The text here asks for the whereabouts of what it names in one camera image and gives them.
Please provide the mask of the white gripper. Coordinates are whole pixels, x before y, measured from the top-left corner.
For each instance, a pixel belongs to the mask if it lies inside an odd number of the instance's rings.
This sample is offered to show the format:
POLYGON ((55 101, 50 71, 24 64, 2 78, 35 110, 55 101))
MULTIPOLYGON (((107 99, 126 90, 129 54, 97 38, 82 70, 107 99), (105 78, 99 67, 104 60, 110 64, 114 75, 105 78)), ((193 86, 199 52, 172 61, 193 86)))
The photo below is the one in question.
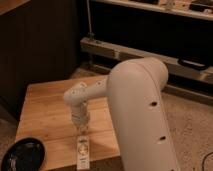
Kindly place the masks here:
POLYGON ((76 126, 75 131, 76 135, 80 135, 80 127, 83 127, 82 134, 88 134, 89 126, 87 125, 90 121, 90 115, 88 113, 72 113, 71 120, 73 124, 76 126))

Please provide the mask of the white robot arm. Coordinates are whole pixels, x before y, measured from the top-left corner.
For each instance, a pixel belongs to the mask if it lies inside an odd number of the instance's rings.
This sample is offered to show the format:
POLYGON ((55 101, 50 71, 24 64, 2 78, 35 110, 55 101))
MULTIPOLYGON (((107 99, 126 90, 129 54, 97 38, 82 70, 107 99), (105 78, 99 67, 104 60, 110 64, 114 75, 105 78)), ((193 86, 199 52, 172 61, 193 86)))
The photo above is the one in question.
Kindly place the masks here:
POLYGON ((168 69, 159 59, 126 60, 88 86, 64 93, 73 124, 81 132, 90 120, 87 104, 105 97, 125 171, 181 171, 162 102, 168 69))

